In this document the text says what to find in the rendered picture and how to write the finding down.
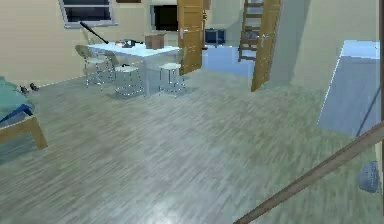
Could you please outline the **beige metal chair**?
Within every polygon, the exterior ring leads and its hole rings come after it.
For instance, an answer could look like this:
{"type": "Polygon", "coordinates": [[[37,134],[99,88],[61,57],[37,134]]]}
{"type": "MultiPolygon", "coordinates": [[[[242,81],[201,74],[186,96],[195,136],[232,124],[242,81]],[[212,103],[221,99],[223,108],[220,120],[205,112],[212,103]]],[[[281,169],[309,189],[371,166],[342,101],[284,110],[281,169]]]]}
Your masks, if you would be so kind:
{"type": "Polygon", "coordinates": [[[144,90],[139,68],[129,63],[120,63],[116,54],[106,51],[114,75],[115,92],[122,96],[141,94],[144,90]]]}
{"type": "Polygon", "coordinates": [[[184,84],[184,58],[186,57],[186,50],[181,48],[176,53],[176,61],[168,62],[160,66],[159,72],[159,92],[171,92],[174,97],[177,97],[178,92],[185,89],[184,84]],[[162,72],[168,72],[168,81],[165,82],[163,79],[162,72]]]}
{"type": "Polygon", "coordinates": [[[86,78],[86,87],[89,87],[89,84],[91,81],[91,78],[90,78],[91,73],[88,71],[88,67],[90,65],[93,65],[95,67],[94,83],[99,85],[99,86],[102,86],[104,81],[102,80],[102,78],[100,76],[100,73],[102,72],[102,70],[99,68],[99,65],[102,63],[106,63],[107,58],[105,56],[94,55],[91,52],[90,48],[86,45],[78,44],[75,46],[75,50],[78,53],[78,55],[84,60],[83,73],[84,73],[85,78],[86,78]]]}

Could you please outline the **brown wooden room door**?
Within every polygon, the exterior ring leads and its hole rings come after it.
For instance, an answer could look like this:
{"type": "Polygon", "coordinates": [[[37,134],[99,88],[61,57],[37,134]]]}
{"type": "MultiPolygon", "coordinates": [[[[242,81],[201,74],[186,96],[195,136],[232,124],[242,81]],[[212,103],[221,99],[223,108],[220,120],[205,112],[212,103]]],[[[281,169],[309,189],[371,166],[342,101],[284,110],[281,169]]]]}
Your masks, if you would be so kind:
{"type": "Polygon", "coordinates": [[[261,29],[251,84],[252,92],[268,81],[280,8],[281,0],[264,0],[261,29]]]}
{"type": "Polygon", "coordinates": [[[186,50],[184,74],[202,67],[203,0],[177,0],[178,46],[186,50]],[[188,29],[184,39],[179,37],[180,28],[188,29]]]}

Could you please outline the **dark blue cabinet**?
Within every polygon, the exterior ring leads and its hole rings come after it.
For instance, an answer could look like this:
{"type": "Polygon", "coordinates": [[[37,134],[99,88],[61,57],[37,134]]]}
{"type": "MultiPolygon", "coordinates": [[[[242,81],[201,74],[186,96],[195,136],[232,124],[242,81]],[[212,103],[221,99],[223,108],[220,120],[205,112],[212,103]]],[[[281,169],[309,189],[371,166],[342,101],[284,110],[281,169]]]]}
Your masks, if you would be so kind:
{"type": "Polygon", "coordinates": [[[225,43],[225,30],[224,29],[206,29],[205,30],[205,43],[213,45],[223,45],[225,43]]]}

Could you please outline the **white dining table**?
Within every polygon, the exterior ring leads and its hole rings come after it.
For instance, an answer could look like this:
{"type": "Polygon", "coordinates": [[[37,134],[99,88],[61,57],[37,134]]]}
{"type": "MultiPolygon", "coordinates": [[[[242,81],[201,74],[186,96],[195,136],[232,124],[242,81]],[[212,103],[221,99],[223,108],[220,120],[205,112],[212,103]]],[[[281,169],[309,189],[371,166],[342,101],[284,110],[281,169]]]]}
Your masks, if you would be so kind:
{"type": "Polygon", "coordinates": [[[147,49],[145,44],[136,44],[130,48],[124,48],[122,46],[116,45],[114,42],[109,42],[108,44],[93,44],[89,45],[89,48],[93,51],[111,51],[117,56],[123,56],[126,59],[129,57],[138,57],[143,61],[143,64],[140,66],[142,70],[142,75],[144,76],[144,93],[146,96],[150,95],[150,80],[149,75],[147,74],[148,70],[148,61],[157,56],[163,55],[176,55],[179,47],[165,46],[161,49],[147,49]]]}

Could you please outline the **brown cardboard box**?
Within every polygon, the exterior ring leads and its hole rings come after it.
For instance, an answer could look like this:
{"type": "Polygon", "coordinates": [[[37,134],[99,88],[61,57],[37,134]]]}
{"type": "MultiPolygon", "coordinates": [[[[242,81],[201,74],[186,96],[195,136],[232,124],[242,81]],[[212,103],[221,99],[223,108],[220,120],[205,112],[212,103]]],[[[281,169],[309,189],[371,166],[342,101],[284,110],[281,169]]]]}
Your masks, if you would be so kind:
{"type": "Polygon", "coordinates": [[[145,37],[145,46],[147,49],[162,49],[164,47],[164,34],[151,34],[145,37]]]}

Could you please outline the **small black object on table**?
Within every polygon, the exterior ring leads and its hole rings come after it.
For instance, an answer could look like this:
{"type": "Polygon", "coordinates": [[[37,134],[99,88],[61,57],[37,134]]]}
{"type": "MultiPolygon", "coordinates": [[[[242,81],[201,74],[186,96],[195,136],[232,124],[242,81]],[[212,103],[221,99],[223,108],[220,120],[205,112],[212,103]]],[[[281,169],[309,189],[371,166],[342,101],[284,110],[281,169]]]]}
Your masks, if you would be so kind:
{"type": "Polygon", "coordinates": [[[124,40],[119,40],[115,42],[116,46],[121,46],[123,48],[132,48],[136,44],[140,44],[140,41],[136,41],[133,39],[124,39],[124,40]]]}

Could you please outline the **black television set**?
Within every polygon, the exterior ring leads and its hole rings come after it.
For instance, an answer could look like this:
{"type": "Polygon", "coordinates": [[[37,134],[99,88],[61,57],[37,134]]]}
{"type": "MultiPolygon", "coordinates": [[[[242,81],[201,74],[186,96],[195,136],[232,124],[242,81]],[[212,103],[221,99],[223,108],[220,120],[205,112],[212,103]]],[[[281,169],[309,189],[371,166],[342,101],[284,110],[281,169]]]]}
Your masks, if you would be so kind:
{"type": "Polygon", "coordinates": [[[151,7],[151,21],[152,26],[158,31],[177,31],[177,6],[153,5],[151,7]]]}

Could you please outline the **brown wooden ladder shelf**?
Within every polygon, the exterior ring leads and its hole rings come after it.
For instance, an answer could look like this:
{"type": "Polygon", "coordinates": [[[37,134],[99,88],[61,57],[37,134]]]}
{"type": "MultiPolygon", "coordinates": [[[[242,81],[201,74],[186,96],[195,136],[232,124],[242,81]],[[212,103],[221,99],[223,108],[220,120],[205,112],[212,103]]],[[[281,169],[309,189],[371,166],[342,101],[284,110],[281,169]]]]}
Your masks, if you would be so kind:
{"type": "Polygon", "coordinates": [[[244,0],[238,61],[255,60],[264,0],[244,0]]]}

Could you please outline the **black baseball bat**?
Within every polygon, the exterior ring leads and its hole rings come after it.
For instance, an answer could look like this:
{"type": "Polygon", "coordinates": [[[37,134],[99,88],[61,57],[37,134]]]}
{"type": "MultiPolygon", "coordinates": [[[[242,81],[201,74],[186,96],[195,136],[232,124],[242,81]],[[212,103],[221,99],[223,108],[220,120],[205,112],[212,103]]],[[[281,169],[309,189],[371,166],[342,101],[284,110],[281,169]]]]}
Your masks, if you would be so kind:
{"type": "Polygon", "coordinates": [[[83,21],[80,21],[79,24],[85,28],[88,32],[92,33],[93,35],[95,35],[96,37],[98,37],[102,42],[104,42],[105,44],[109,44],[109,41],[105,40],[103,37],[101,37],[99,34],[97,34],[92,28],[90,28],[86,23],[84,23],[83,21]]]}

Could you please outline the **brown wooden pole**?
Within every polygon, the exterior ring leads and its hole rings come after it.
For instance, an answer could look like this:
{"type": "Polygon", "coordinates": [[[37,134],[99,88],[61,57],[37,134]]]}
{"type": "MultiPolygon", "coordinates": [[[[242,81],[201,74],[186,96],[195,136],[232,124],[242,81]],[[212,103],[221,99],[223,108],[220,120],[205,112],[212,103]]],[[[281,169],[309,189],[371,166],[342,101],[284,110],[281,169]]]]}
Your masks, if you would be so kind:
{"type": "Polygon", "coordinates": [[[351,143],[336,151],[320,164],[240,217],[233,224],[249,224],[382,140],[384,140],[384,121],[379,122],[370,130],[355,138],[351,143]]]}

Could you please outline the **wooden bed with teal blanket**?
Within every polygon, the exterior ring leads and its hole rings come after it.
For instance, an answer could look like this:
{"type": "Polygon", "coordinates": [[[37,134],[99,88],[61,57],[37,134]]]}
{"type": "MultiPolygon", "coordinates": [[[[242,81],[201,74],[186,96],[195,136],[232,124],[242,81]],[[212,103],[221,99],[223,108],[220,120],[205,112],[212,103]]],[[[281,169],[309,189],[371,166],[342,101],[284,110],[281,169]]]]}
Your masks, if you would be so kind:
{"type": "Polygon", "coordinates": [[[28,97],[0,76],[0,143],[30,133],[39,149],[46,148],[46,138],[33,110],[28,97]]]}

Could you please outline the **blue grey round ball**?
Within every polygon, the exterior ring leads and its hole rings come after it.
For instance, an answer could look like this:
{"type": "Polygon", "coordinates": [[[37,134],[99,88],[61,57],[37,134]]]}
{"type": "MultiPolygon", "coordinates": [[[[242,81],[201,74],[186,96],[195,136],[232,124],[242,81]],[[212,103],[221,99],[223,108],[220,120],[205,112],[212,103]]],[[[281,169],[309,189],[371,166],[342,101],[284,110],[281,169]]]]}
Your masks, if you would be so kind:
{"type": "Polygon", "coordinates": [[[358,185],[360,189],[369,193],[376,193],[378,191],[379,174],[376,161],[368,162],[360,169],[358,185]]]}

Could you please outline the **dark window with grey frame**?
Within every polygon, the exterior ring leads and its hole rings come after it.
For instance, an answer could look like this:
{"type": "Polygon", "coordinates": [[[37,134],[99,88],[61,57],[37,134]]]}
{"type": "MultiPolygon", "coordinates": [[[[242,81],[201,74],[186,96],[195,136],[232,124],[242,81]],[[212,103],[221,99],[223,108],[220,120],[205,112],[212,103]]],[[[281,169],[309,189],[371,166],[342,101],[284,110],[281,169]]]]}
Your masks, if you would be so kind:
{"type": "Polygon", "coordinates": [[[112,0],[58,0],[64,26],[79,28],[84,22],[91,27],[116,24],[112,0]]]}

